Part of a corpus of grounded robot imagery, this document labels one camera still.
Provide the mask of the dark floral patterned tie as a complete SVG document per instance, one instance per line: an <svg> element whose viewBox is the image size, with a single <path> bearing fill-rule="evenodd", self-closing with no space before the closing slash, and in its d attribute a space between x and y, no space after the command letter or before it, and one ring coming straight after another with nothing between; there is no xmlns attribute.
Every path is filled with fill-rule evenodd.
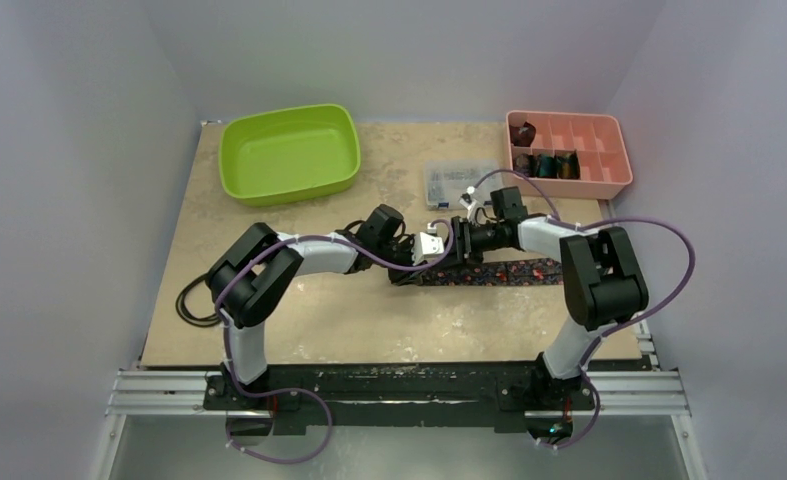
<svg viewBox="0 0 787 480"><path fill-rule="evenodd" d="M546 286L561 285L563 270L559 262L539 258L485 262L481 264L426 270L419 286Z"/></svg>

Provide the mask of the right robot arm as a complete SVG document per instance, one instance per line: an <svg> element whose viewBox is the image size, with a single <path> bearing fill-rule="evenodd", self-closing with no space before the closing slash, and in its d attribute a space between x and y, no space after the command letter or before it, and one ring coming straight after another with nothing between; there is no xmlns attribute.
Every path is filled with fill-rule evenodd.
<svg viewBox="0 0 787 480"><path fill-rule="evenodd" d="M486 252L514 248L560 264L568 317L536 358L525 389L538 404L553 407L580 388L583 369L607 331L648 306L648 288L623 228L584 230L531 214L516 187L493 191L491 205L494 218L484 224L476 222L473 210L452 219L446 263L477 266Z"/></svg>

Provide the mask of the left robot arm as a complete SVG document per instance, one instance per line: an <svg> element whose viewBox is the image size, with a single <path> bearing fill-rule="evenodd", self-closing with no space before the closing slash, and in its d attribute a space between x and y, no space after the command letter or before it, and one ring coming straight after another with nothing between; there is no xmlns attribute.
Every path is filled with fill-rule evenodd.
<svg viewBox="0 0 787 480"><path fill-rule="evenodd" d="M453 240L442 239L437 226L432 222L409 234L402 215L388 205L328 234L289 234L262 222L253 224L205 276L223 326L229 397L244 409L266 399L265 322L295 278L348 275L374 265L392 273L419 273L437 265L451 249Z"/></svg>

